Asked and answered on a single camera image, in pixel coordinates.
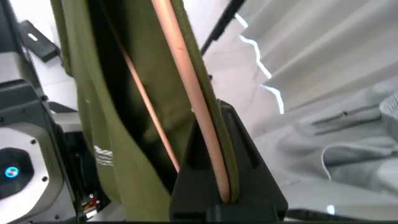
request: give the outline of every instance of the white cloth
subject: white cloth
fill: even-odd
[[[288,111],[395,75],[397,11],[395,0],[247,0],[238,14]]]
[[[327,211],[329,205],[398,205],[398,143],[381,119],[325,134],[353,121],[379,118],[378,105],[398,89],[398,76],[343,98],[282,115],[290,122],[254,140],[289,208]],[[313,125],[343,111],[349,115]]]

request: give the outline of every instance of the curtain fold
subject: curtain fold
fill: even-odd
[[[242,36],[286,110],[348,93],[396,74],[398,1],[250,1],[238,14]]]

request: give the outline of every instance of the gray fabric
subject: gray fabric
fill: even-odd
[[[301,108],[303,113],[290,117],[290,124],[281,123],[280,128],[276,128],[274,123],[271,132],[254,140],[290,208],[324,210],[331,203],[398,203],[398,171],[395,171],[398,170],[398,143],[390,136],[382,120],[375,119],[381,112],[372,106],[378,105],[397,89],[398,76],[344,98],[327,100],[328,104],[321,104],[322,107]],[[364,106],[372,107],[357,110]],[[313,125],[344,111],[356,112]],[[364,120],[371,121],[345,127]],[[319,130],[333,128],[340,129],[316,135]],[[340,197],[339,192],[350,196]],[[354,195],[366,199],[357,203]]]

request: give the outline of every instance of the tiled floor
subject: tiled floor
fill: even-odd
[[[11,2],[20,21],[30,20],[58,44],[52,12],[48,11],[49,1],[38,1],[47,9],[41,16],[23,10],[28,1]],[[275,96],[260,87],[266,76],[256,64],[253,47],[238,37],[242,30],[238,21],[231,22],[220,40],[212,43],[203,59],[208,73],[213,75],[212,84],[216,97],[235,107],[249,134],[255,137],[263,132],[265,120],[278,114],[278,106]],[[60,59],[43,63],[35,55],[31,55],[43,90],[50,101],[77,109],[74,79],[65,74]]]

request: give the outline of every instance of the green bag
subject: green bag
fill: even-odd
[[[181,162],[195,120],[150,0],[104,1],[150,101]],[[238,169],[220,106],[208,79],[181,0],[172,0],[226,164],[231,200]],[[75,78],[87,145],[101,185],[126,209],[129,221],[169,220],[177,173],[97,0],[52,0],[63,66]]]

